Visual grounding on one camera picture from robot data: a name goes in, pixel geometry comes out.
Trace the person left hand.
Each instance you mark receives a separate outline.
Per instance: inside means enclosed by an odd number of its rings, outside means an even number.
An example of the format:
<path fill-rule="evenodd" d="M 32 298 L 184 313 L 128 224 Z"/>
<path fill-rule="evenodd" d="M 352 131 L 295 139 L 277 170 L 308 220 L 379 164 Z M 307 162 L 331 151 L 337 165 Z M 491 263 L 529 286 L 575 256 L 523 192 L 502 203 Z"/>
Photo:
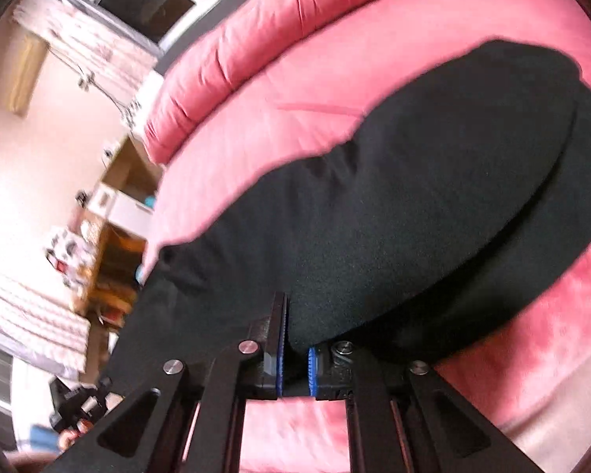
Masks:
<path fill-rule="evenodd" d="M 79 420 L 75 428 L 68 428 L 62 431 L 57 440 L 60 452 L 66 452 L 79 438 L 85 436 L 92 429 L 93 423 L 86 420 Z"/>

